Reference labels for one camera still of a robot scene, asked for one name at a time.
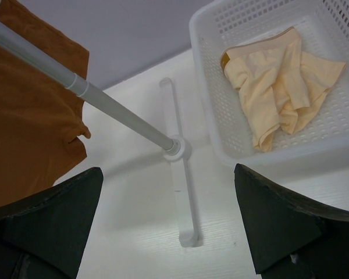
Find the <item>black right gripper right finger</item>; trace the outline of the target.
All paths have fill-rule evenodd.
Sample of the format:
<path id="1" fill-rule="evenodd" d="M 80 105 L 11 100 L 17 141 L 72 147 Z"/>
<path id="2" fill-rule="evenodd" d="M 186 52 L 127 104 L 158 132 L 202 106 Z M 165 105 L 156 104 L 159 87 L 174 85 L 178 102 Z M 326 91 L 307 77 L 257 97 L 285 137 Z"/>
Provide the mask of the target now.
<path id="1" fill-rule="evenodd" d="M 262 278 L 349 278 L 349 211 L 234 169 L 255 272 Z"/>

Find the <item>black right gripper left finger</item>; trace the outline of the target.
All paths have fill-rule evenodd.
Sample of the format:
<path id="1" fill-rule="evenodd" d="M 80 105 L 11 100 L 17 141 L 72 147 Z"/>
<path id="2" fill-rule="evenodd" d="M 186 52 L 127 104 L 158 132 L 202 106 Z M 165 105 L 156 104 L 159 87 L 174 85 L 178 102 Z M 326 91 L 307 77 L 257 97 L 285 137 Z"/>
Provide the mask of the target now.
<path id="1" fill-rule="evenodd" d="M 76 278 L 103 181 L 92 167 L 0 207 L 0 278 Z"/>

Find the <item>cream beige underwear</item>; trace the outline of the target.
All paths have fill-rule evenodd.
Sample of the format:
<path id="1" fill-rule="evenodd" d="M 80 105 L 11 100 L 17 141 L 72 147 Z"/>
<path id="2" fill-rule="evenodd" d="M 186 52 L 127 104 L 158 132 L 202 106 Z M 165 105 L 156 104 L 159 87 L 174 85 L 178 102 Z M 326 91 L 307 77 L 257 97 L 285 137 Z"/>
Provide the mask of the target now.
<path id="1" fill-rule="evenodd" d="M 293 135 L 308 125 L 346 65 L 303 51 L 294 27 L 228 48 L 220 58 L 223 74 L 237 91 L 248 120 L 252 145 L 262 152 L 272 150 L 276 130 Z"/>

